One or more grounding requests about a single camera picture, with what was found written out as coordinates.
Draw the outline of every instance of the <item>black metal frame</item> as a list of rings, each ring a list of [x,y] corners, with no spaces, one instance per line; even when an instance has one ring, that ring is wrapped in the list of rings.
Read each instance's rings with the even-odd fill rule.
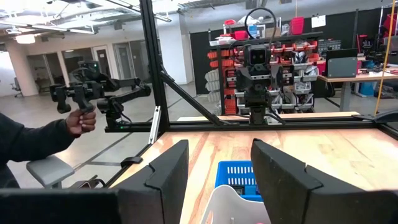
[[[221,120],[214,120],[214,116],[210,119],[209,111],[202,107],[183,89],[179,88],[174,83],[174,80],[167,75],[162,69],[162,60],[159,55],[159,48],[157,43],[155,20],[152,12],[152,2],[140,0],[142,25],[144,28],[144,35],[146,40],[146,47],[148,51],[149,68],[152,75],[152,84],[155,97],[155,104],[160,106],[162,112],[160,116],[160,127],[158,137],[163,135],[166,131],[170,132],[187,132],[187,131],[277,131],[277,130],[298,130],[298,129],[363,129],[363,128],[377,128],[382,132],[388,134],[392,138],[398,140],[398,130],[390,127],[386,123],[375,123],[374,121],[366,121],[361,118],[351,117],[327,117],[327,118],[289,118],[284,119],[285,125],[249,125],[248,119],[228,120],[223,122]],[[215,48],[220,54],[220,47]],[[208,121],[169,121],[169,113],[167,110],[166,97],[163,81],[172,87],[184,100],[187,100],[195,109],[208,118]],[[113,132],[149,132],[151,127],[150,122],[140,122],[125,125],[123,128],[106,128],[107,133]],[[151,147],[146,145],[137,157],[143,155]],[[106,184],[109,187],[114,183],[129,166],[124,166],[122,169]]]

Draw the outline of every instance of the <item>concrete floor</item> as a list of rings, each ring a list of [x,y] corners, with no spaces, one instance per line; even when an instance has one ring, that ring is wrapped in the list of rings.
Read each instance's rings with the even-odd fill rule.
[[[212,111],[214,103],[209,103],[206,97],[197,96],[195,84],[182,85],[182,88]],[[169,117],[176,121],[182,116],[200,116],[201,114],[182,99],[168,86],[165,87]],[[339,93],[331,100],[340,103]],[[362,114],[373,113],[376,105],[374,97],[360,98],[351,96],[351,111]],[[63,119],[67,114],[57,113],[56,103],[49,95],[14,98],[7,96],[0,98],[0,112],[6,116],[25,124],[27,127],[40,127],[55,119]],[[153,95],[138,98],[124,104],[125,114],[132,121],[149,121],[154,114]],[[380,111],[398,109],[398,100],[381,100]],[[337,112],[339,108],[323,98],[315,100],[315,111]],[[75,174],[63,182],[64,187],[71,186],[78,180],[89,179],[95,174],[108,181],[120,169],[119,163],[126,157],[135,156],[148,142],[149,133],[105,133],[106,120],[97,110],[96,130],[76,139],[65,151],[56,155],[75,169]],[[41,185],[26,171],[26,162],[8,163],[21,187],[37,188]]]

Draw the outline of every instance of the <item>cable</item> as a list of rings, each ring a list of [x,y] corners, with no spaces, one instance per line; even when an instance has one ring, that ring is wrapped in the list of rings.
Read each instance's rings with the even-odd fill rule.
[[[245,20],[244,20],[244,28],[246,29],[246,32],[248,33],[248,35],[250,36],[250,38],[255,39],[255,38],[250,34],[250,32],[249,32],[248,18],[249,18],[249,16],[250,16],[253,12],[255,12],[255,11],[257,11],[257,10],[265,10],[265,11],[269,12],[269,13],[272,15],[272,18],[274,19],[274,31],[273,31],[272,37],[269,39],[269,43],[268,43],[268,47],[271,49],[271,43],[272,43],[272,40],[274,39],[275,33],[276,33],[276,17],[275,17],[274,13],[273,13],[271,10],[267,9],[266,7],[257,7],[257,8],[255,8],[255,9],[251,10],[251,11],[247,14],[247,16],[246,16],[246,18],[245,18]]]
[[[391,15],[394,15],[395,6],[396,6],[396,0],[392,0]],[[374,109],[374,115],[377,115],[377,111],[379,110],[381,90],[383,88],[383,81],[384,81],[384,72],[386,71],[388,52],[390,51],[390,43],[391,43],[391,34],[392,34],[393,21],[394,21],[394,16],[391,16],[391,19],[390,19],[390,31],[389,31],[389,34],[388,34],[386,56],[384,57],[383,73],[381,75],[381,81],[380,81],[380,87],[379,87],[379,96],[377,98],[376,108]]]

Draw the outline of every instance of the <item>blue plastic basket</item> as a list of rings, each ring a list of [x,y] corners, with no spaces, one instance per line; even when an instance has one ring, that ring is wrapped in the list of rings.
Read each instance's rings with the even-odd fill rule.
[[[251,161],[220,161],[216,176],[216,185],[244,186],[242,198],[262,202],[261,195],[257,194],[257,182]]]

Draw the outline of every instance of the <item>wooden tabletop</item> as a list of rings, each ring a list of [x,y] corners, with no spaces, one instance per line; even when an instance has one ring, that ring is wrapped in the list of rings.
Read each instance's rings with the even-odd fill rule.
[[[215,187],[219,161],[250,160],[252,140],[264,142],[364,190],[398,189],[398,142],[378,129],[164,133],[115,183],[135,174],[182,139],[189,170],[180,223],[199,223]]]
[[[330,117],[342,117],[342,116],[351,116],[359,114],[353,111],[347,112],[329,112],[329,113],[295,113],[295,114],[280,114],[281,118],[330,118]],[[218,116],[219,119],[223,120],[237,120],[237,119],[248,119],[243,118],[241,116]],[[196,117],[181,117],[177,121],[206,121],[207,118],[204,116],[196,116]]]
[[[325,82],[369,82],[369,81],[378,81],[381,80],[382,72],[369,72],[369,74],[361,74],[361,71],[358,72],[358,75],[354,78],[328,78],[322,75],[319,75],[318,78]],[[398,75],[393,75],[391,73],[384,73],[385,80],[398,79]]]

